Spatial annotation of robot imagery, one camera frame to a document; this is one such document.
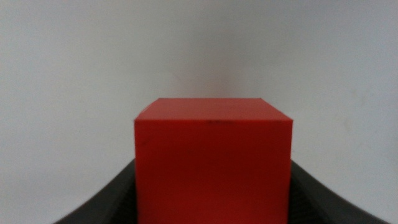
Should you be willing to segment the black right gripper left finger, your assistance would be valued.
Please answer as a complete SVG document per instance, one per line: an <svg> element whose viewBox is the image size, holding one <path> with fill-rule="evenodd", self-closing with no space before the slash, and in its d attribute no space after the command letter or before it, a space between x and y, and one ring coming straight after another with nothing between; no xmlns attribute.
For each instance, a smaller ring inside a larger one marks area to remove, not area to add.
<svg viewBox="0 0 398 224"><path fill-rule="evenodd" d="M135 181L135 160L132 160L114 179L77 209L55 224L109 223L123 198Z"/></svg>

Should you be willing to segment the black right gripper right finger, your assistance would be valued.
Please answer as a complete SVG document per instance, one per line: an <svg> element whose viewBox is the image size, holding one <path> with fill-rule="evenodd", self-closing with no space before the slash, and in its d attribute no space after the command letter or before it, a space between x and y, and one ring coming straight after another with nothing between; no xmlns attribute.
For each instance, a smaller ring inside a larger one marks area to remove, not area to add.
<svg viewBox="0 0 398 224"><path fill-rule="evenodd" d="M290 224L388 224L330 190L291 162Z"/></svg>

